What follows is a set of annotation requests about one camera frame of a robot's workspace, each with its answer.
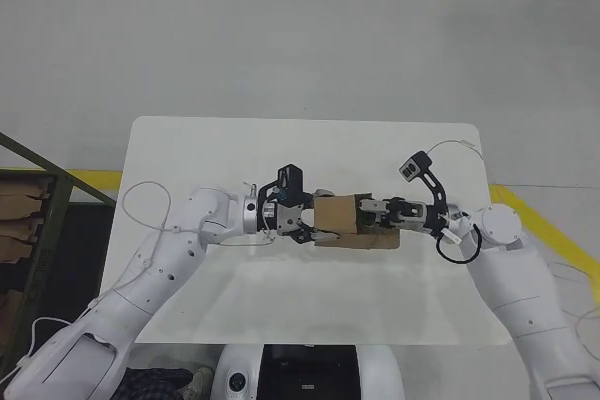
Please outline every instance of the plaid fabric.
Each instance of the plaid fabric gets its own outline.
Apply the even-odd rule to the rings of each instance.
[[[112,400],[182,400],[178,389],[193,379],[186,369],[130,369],[124,373]]]

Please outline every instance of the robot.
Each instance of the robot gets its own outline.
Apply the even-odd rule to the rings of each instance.
[[[600,375],[565,322],[553,276],[523,234],[515,211],[502,204],[477,211],[447,204],[431,165],[420,151],[399,172],[408,182],[422,180],[433,194],[433,204],[398,197],[360,199],[360,220],[368,226],[428,234],[447,261],[467,265],[480,296],[513,339],[528,372],[532,400],[600,400]],[[274,229],[299,244],[337,239],[337,234],[302,220],[302,211],[313,207],[315,197],[332,194],[304,192],[298,167],[287,165],[276,180],[259,191],[251,189],[249,195],[216,187],[195,189],[178,219],[180,225],[151,233],[112,289],[33,356],[23,357],[4,397],[109,399],[122,380],[137,336],[193,276],[209,245],[260,231],[269,235]],[[238,215],[229,215],[232,201],[238,204]],[[445,255],[442,241],[458,244],[465,259]],[[324,373],[316,373],[320,368]],[[311,379],[307,371],[314,371]],[[293,388],[281,393],[287,384]],[[397,362],[386,346],[227,346],[212,398],[276,396],[402,400],[404,390]]]

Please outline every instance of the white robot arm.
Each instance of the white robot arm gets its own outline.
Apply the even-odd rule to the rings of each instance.
[[[242,210],[233,226],[229,226],[230,201]],[[196,189],[180,225],[152,233],[113,289],[31,359],[20,361],[21,370],[5,390],[5,398],[109,399],[122,380],[131,345],[156,311],[195,273],[207,245],[256,233],[255,203],[252,196]]]
[[[370,224],[431,234],[460,245],[463,261],[482,299],[511,334],[530,378],[532,400],[600,400],[600,376],[564,321],[553,277],[523,236],[520,219],[504,205],[477,212],[452,210],[431,160],[419,152],[400,172],[420,178],[434,204],[402,198],[362,200]],[[329,195],[317,192],[315,195]],[[314,195],[302,189],[302,171],[288,165],[256,197],[199,188],[179,219],[181,225],[155,232],[138,249],[125,272],[82,318],[60,330],[30,359],[4,392],[6,399],[109,399],[124,374],[129,349],[155,312],[194,274],[207,245],[277,227],[298,243],[332,240],[334,233],[306,225],[303,209]],[[230,224],[229,203],[238,203]]]

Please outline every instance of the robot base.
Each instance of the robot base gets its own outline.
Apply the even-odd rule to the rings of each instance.
[[[404,400],[388,346],[227,345],[211,400]]]

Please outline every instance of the brown cardboard box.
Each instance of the brown cardboard box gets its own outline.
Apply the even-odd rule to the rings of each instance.
[[[316,242],[316,246],[383,250],[400,247],[400,231],[398,229],[368,230],[358,227],[356,208],[355,195],[314,199],[315,228],[340,235],[337,240]]]

